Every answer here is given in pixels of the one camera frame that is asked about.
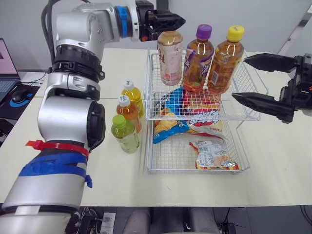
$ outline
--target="red strap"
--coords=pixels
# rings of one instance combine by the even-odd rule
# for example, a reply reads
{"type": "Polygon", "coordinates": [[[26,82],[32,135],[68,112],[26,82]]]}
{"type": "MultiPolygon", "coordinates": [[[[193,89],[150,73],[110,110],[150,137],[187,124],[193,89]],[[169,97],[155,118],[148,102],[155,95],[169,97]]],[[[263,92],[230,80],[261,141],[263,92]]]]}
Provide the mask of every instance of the red strap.
{"type": "Polygon", "coordinates": [[[71,150],[78,153],[81,153],[89,159],[89,151],[83,147],[67,144],[67,143],[54,143],[54,142],[43,142],[42,140],[32,141],[29,140],[26,146],[32,146],[35,150],[43,150],[43,149],[61,149],[61,150],[71,150]]]}

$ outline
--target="white bottle cap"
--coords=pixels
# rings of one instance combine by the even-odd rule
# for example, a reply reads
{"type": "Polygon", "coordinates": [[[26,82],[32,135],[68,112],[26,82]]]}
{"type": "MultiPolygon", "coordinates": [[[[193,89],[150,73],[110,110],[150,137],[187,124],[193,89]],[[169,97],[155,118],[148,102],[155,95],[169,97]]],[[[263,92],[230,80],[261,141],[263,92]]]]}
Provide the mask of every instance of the white bottle cap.
{"type": "Polygon", "coordinates": [[[125,90],[133,90],[135,88],[135,85],[133,84],[133,82],[131,80],[126,80],[123,83],[123,87],[125,90]]]}
{"type": "Polygon", "coordinates": [[[121,95],[121,96],[119,96],[118,102],[119,102],[119,105],[122,106],[122,107],[129,106],[129,105],[130,105],[130,99],[129,99],[129,97],[126,96],[126,95],[121,95]]]}

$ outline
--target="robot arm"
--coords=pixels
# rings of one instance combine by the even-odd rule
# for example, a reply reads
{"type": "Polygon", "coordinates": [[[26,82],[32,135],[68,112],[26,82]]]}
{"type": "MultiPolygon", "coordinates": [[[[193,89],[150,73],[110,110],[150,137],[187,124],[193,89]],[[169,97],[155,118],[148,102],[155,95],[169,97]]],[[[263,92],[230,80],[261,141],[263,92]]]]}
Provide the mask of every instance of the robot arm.
{"type": "Polygon", "coordinates": [[[24,166],[8,194],[0,233],[65,232],[70,214],[80,206],[84,184],[92,187],[86,174],[89,152],[105,136],[105,111],[97,103],[98,83],[105,77],[100,65],[105,43],[155,40],[160,32],[184,23],[144,0],[136,7],[87,3],[58,16],[56,56],[51,56],[52,73],[38,114],[45,142],[30,143],[40,153],[24,166]]]}
{"type": "Polygon", "coordinates": [[[311,54],[291,58],[264,53],[245,58],[244,62],[263,71],[289,73],[296,69],[296,72],[294,78],[288,81],[288,86],[281,89],[279,101],[274,100],[272,96],[259,93],[232,93],[238,102],[253,110],[276,116],[284,123],[292,122],[294,112],[297,110],[311,116],[311,54]]]}

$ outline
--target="laptop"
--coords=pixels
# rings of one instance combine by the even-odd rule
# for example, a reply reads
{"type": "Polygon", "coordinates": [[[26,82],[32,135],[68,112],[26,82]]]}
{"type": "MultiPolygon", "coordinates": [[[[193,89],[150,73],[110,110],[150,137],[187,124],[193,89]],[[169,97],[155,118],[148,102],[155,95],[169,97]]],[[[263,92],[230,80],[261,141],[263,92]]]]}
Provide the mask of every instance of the laptop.
{"type": "Polygon", "coordinates": [[[0,38],[0,103],[18,83],[20,83],[20,77],[4,43],[4,39],[0,38]]]}

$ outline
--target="computer mouse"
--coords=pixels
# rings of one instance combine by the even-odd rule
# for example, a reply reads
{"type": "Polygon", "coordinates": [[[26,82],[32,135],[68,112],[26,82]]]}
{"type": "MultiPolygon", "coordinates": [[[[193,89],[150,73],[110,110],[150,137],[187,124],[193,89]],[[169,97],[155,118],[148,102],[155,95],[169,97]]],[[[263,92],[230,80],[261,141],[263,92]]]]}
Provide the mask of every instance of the computer mouse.
{"type": "Polygon", "coordinates": [[[12,94],[12,101],[14,103],[24,101],[27,98],[27,90],[16,91],[12,94]]]}

